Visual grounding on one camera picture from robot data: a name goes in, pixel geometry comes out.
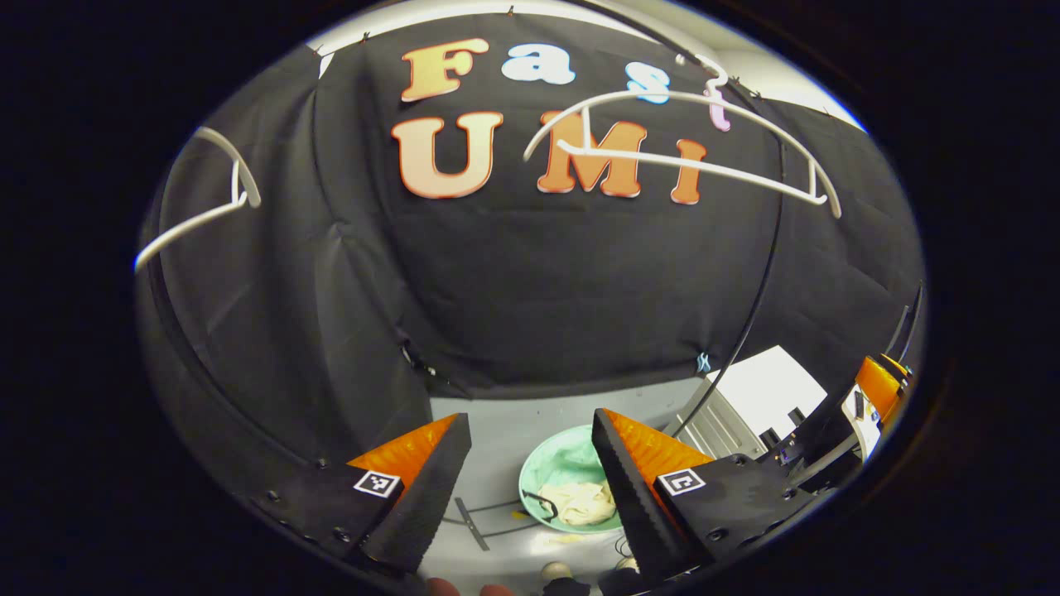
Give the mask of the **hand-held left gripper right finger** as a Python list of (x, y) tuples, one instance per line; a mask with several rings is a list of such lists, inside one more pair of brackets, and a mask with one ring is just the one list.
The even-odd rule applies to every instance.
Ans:
[(595, 410), (591, 440), (653, 584), (750, 550), (813, 501), (747, 455), (709, 457), (619, 411)]

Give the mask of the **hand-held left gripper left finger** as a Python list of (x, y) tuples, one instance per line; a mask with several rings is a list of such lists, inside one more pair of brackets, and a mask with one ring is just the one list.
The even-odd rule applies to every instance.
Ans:
[(251, 502), (344, 565), (414, 574), (472, 448), (465, 411), (409, 431), (344, 464), (300, 471)]

